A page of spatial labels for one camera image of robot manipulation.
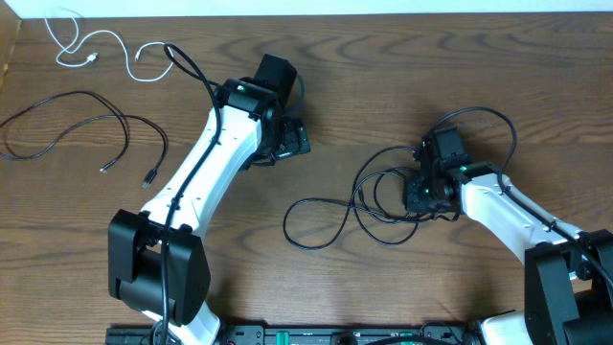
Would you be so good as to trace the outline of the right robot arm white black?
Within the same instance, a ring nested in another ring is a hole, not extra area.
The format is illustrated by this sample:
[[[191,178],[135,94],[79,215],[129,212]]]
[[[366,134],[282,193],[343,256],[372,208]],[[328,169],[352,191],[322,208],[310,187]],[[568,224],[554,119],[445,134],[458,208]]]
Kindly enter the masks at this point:
[[[404,194],[409,212],[465,215],[524,266],[524,309],[478,321],[466,342],[611,343],[611,232],[588,233],[555,218],[495,165],[471,161],[453,127],[424,135],[415,158],[420,174],[409,179]]]

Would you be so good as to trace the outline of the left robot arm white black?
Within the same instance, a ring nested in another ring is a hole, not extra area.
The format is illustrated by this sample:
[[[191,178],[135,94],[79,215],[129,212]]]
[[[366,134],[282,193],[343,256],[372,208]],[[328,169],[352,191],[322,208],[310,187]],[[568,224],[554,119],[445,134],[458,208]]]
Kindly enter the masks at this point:
[[[120,210],[110,221],[109,294],[155,322],[127,343],[216,340],[220,320],[205,302],[206,232],[239,171],[310,151],[305,126],[287,104],[300,79],[288,60],[264,55],[254,77],[218,86],[201,136],[164,189],[139,213]]]

